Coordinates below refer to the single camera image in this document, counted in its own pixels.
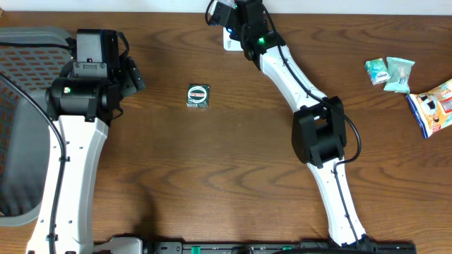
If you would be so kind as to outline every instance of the small packet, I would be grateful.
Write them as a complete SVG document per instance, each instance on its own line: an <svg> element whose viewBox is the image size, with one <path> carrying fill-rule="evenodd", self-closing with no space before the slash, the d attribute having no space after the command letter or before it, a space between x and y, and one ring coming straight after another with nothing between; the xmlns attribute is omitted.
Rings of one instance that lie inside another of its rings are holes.
<svg viewBox="0 0 452 254"><path fill-rule="evenodd" d="M209 107L209 93L209 85L189 85L186 105L188 107Z"/></svg>
<svg viewBox="0 0 452 254"><path fill-rule="evenodd" d="M395 57L386 57L386 60L391 79L386 83L384 90L409 94L408 78L410 77L411 67L415 62Z"/></svg>
<svg viewBox="0 0 452 254"><path fill-rule="evenodd" d="M381 84L389 80L390 76L383 59L367 61L364 66L372 85Z"/></svg>
<svg viewBox="0 0 452 254"><path fill-rule="evenodd" d="M407 99L424 138L452 125L452 80Z"/></svg>

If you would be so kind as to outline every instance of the wooden table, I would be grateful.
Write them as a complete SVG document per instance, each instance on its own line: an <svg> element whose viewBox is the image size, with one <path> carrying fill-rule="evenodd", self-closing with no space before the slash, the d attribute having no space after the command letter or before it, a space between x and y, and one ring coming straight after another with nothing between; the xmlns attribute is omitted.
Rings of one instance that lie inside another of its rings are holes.
<svg viewBox="0 0 452 254"><path fill-rule="evenodd" d="M429 16L274 15L300 68L339 96L358 127L362 156L347 165L355 207L380 241L418 253L452 248L452 127L422 138L402 94L372 86L366 60L416 61L412 92L452 78L452 19ZM147 89L122 102L99 163L93 235L131 232L185 241L326 238L311 172L295 156L292 112L222 30L202 14L5 12L6 26L121 30ZM185 105L188 84L211 86L210 107ZM355 152L347 130L346 154ZM0 253L24 253L34 223L0 229Z"/></svg>

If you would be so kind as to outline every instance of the black cable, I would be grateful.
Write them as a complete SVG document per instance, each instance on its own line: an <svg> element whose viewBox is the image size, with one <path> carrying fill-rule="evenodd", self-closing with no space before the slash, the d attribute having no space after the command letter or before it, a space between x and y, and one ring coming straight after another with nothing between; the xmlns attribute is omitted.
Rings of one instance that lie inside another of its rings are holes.
<svg viewBox="0 0 452 254"><path fill-rule="evenodd" d="M122 42L124 43L124 46L126 46L126 50L124 50L124 52L121 54L121 56L119 56L119 59L121 61L125 61L126 58L129 56L129 42L127 42L127 39L126 39L126 36L124 36L124 33L117 32L117 36L119 37L119 39L122 40Z"/></svg>
<svg viewBox="0 0 452 254"><path fill-rule="evenodd" d="M275 27L275 24L273 23L273 20L271 19L270 13L268 12L267 8L263 5L263 3L261 1L258 1L258 2L260 3L260 5L262 6L263 10L265 11L265 13L267 15L267 18L268 18L268 21L270 22L270 25L271 25L271 27L273 29L273 32L275 33L277 44L278 44L278 51L280 52L282 62L287 67L287 69L289 70L290 74L292 74L294 79L298 82L298 84L302 87L303 91L305 91L308 96L310 96L311 98L315 99L317 102L321 103L324 107L332 109L336 113L338 113L350 125L350 127L353 130L353 132L355 133L355 136L356 136L356 139L357 139L357 151L356 151L356 154L350 159L345 159L345 160L343 160L341 162L338 162L338 163L334 164L332 173L334 174L334 177L336 179L336 183L338 185L340 198L341 198L342 204L344 206L345 217L347 218L347 220L348 220L348 222L350 224L350 228L352 229L353 236L355 237L356 243L358 245L358 241L359 241L358 240L358 236L356 235L356 231L355 231L355 228L353 227L352 220L350 219L350 215L348 214L347 205L345 204L345 200L344 200L343 193L342 193L342 188L340 187L340 183L339 183L338 171L337 171L336 168L337 168L338 165L347 164L347 163L353 162L359 157L359 154L361 153L361 148L362 148L361 136L359 135L358 130L356 129L356 126L348 118L348 116L344 114L342 109L339 109L338 107L335 107L332 104L329 104L329 103L323 101L321 98L318 98L317 96L313 95L311 90L306 88L306 86L303 84L303 82L295 75L295 72L292 70L292 68L290 68L290 65L287 62L287 59L284 57L283 50L281 49L280 37L279 37L278 32L276 31L276 27Z"/></svg>
<svg viewBox="0 0 452 254"><path fill-rule="evenodd" d="M375 252L363 251L363 250L353 250L353 249L344 249L344 248L299 248L292 250L279 250L277 252L271 254L375 254Z"/></svg>
<svg viewBox="0 0 452 254"><path fill-rule="evenodd" d="M49 252L50 254L55 254L55 219L57 215L57 208L58 208L58 201L59 201L59 194L61 190L61 182L63 179L63 173L64 173L64 165L66 164L66 146L64 145L63 138L58 132L57 127L55 127L52 120L49 118L47 113L42 109L42 107L26 92L24 92L18 85L16 85L13 81L11 81L8 77L6 77L3 73L0 73L0 76L6 81L6 84L16 91L19 95L24 97L31 105L34 106L34 108L40 113L42 118L49 124L51 130L54 132L56 139L58 140L59 147L61 150L61 156L59 158L60 164L59 164L59 171L58 171L58 179L56 182L56 189L55 189L55 195L54 195L54 201L52 204L52 211L50 214L50 221L49 221L49 235L48 235L48 241L49 241Z"/></svg>
<svg viewBox="0 0 452 254"><path fill-rule="evenodd" d="M207 5L207 9L206 9L206 13L205 13L206 16L204 17L204 18L206 19L206 24L207 24L207 25L210 25L210 24L209 24L209 17L208 17L208 16L209 16L209 10L210 10L210 7L211 7L212 4L213 4L213 1L214 1L214 0L210 0L210 3Z"/></svg>
<svg viewBox="0 0 452 254"><path fill-rule="evenodd" d="M119 111L119 115L113 117L112 120L115 120L115 119L119 118L120 116L122 116L122 114L124 114L124 110L121 107L118 108L118 111Z"/></svg>
<svg viewBox="0 0 452 254"><path fill-rule="evenodd" d="M67 62L59 73L60 78L67 78L69 74L71 74L73 70L73 61Z"/></svg>
<svg viewBox="0 0 452 254"><path fill-rule="evenodd" d="M61 44L52 44L52 43L12 43L12 42L0 42L0 46L9 46L9 47L57 47L60 49L66 49L71 51L68 46Z"/></svg>

